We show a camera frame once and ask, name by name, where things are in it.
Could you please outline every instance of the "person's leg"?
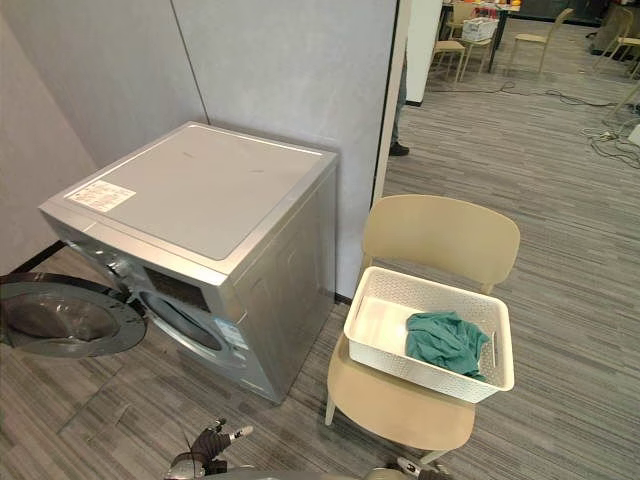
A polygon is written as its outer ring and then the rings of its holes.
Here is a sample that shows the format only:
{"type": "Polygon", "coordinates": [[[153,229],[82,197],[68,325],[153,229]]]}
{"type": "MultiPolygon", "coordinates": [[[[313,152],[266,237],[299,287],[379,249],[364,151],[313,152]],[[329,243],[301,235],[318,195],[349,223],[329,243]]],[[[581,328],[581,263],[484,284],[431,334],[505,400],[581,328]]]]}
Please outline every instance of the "person's leg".
{"type": "Polygon", "coordinates": [[[402,73],[400,74],[400,87],[398,88],[398,102],[396,103],[396,115],[393,119],[393,129],[391,130],[391,146],[389,147],[389,155],[403,156],[409,153],[409,149],[400,145],[398,142],[398,119],[400,118],[400,111],[407,101],[407,57],[405,54],[404,62],[402,63],[402,73]]]}

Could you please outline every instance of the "chair backrest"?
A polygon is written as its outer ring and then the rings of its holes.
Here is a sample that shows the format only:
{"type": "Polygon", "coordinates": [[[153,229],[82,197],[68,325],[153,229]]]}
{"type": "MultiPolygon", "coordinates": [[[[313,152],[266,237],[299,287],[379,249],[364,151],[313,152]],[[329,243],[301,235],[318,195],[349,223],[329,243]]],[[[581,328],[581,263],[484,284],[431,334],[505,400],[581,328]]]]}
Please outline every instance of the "chair backrest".
{"type": "Polygon", "coordinates": [[[619,9],[618,16],[618,33],[616,34],[616,38],[618,37],[628,37],[629,32],[631,31],[631,26],[633,25],[633,12],[628,8],[619,9]]]}
{"type": "Polygon", "coordinates": [[[453,23],[462,25],[465,20],[469,20],[477,5],[467,2],[456,2],[453,4],[453,23]]]}
{"type": "Polygon", "coordinates": [[[374,257],[407,260],[462,275],[488,294],[509,275],[519,245],[518,226],[493,210],[447,197],[397,195],[371,209],[363,267],[374,257]]]}
{"type": "Polygon", "coordinates": [[[551,35],[560,28],[560,26],[569,18],[569,16],[573,13],[573,8],[565,8],[560,15],[558,15],[551,25],[551,29],[549,30],[549,34],[547,35],[547,41],[551,38],[551,35]]]}

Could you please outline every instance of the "door glass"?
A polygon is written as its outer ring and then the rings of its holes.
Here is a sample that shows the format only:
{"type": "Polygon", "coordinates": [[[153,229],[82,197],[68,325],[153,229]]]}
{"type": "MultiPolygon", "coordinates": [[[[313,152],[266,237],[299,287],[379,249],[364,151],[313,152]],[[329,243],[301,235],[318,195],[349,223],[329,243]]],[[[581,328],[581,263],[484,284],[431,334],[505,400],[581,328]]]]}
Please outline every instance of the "door glass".
{"type": "Polygon", "coordinates": [[[5,334],[16,347],[47,339],[82,344],[119,330],[103,308],[71,296],[29,293],[3,300],[2,306],[5,334]]]}

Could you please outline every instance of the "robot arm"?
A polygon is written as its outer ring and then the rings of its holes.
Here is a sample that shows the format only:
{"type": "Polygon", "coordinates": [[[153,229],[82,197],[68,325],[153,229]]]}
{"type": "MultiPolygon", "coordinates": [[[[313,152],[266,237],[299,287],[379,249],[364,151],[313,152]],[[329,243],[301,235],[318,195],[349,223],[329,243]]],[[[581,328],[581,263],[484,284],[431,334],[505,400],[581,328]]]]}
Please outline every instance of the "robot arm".
{"type": "Polygon", "coordinates": [[[205,428],[193,442],[191,451],[179,454],[171,462],[165,480],[186,480],[202,478],[205,475],[226,472],[227,463],[216,460],[222,451],[240,437],[249,435],[253,427],[244,427],[232,434],[220,433],[225,419],[205,428]]]}

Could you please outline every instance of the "silver washing machine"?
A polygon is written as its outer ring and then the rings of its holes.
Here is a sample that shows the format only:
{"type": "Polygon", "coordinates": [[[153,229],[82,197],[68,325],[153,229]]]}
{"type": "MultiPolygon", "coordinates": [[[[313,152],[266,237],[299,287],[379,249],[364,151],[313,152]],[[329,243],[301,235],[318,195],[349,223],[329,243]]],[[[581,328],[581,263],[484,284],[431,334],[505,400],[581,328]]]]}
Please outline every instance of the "silver washing machine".
{"type": "Polygon", "coordinates": [[[183,351],[275,402],[333,303],[333,153],[195,123],[40,206],[119,289],[2,278],[2,341],[33,353],[120,352],[146,318],[183,351]]]}

